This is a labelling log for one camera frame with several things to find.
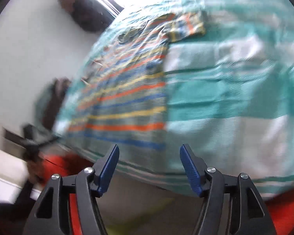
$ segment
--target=red fabric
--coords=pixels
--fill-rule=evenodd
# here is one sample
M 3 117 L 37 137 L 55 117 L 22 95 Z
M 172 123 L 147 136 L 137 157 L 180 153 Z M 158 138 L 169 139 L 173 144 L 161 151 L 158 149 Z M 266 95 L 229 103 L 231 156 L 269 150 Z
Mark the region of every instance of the red fabric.
M 70 176 L 79 173 L 82 169 L 93 164 L 78 155 L 47 156 L 43 161 L 44 181 L 58 173 L 61 176 Z M 289 235 L 294 228 L 294 190 L 281 194 L 266 202 L 269 213 L 277 230 L 277 235 Z M 76 195 L 70 194 L 70 212 L 73 235 L 82 235 L 78 217 Z
M 288 235 L 294 228 L 294 189 L 266 202 L 277 235 Z
M 82 159 L 78 155 L 68 154 L 66 156 L 45 156 L 43 160 L 44 177 L 43 185 L 50 177 L 58 173 L 62 177 L 75 175 L 82 169 L 92 166 L 93 163 Z M 77 211 L 77 199 L 75 194 L 70 194 L 70 216 L 73 235 L 82 235 L 80 219 Z

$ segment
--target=striped cloth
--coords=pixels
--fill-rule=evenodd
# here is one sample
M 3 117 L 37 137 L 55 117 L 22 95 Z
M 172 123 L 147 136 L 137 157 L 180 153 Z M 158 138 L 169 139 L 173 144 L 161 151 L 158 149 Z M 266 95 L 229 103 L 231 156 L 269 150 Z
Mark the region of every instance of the striped cloth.
M 108 43 L 89 65 L 88 72 L 96 74 L 78 101 L 70 141 L 86 149 L 116 143 L 129 152 L 164 150 L 162 63 L 168 44 L 204 31 L 198 13 L 169 13 L 131 27 Z

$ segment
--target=wrinkled fabric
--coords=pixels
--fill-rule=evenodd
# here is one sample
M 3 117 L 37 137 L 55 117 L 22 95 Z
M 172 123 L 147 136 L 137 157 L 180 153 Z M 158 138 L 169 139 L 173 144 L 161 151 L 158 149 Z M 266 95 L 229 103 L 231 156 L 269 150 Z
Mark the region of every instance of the wrinkled fabric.
M 163 65 L 165 150 L 128 155 L 123 147 L 117 170 L 189 194 L 179 157 L 179 147 L 188 143 L 221 172 L 248 173 L 263 198 L 281 194 L 294 187 L 294 7 L 289 0 L 143 0 L 122 11 L 85 66 L 131 25 L 165 13 L 199 11 L 206 34 L 170 44 Z M 62 135 L 84 88 L 81 75 L 83 69 L 58 118 L 56 131 Z M 96 160 L 107 149 L 76 151 Z
M 106 149 L 115 143 L 126 148 L 128 156 L 163 152 L 163 58 L 169 42 L 202 33 L 198 13 L 170 13 L 132 27 L 112 40 L 94 59 L 99 68 L 91 64 L 97 73 L 81 92 L 67 141 L 84 149 Z

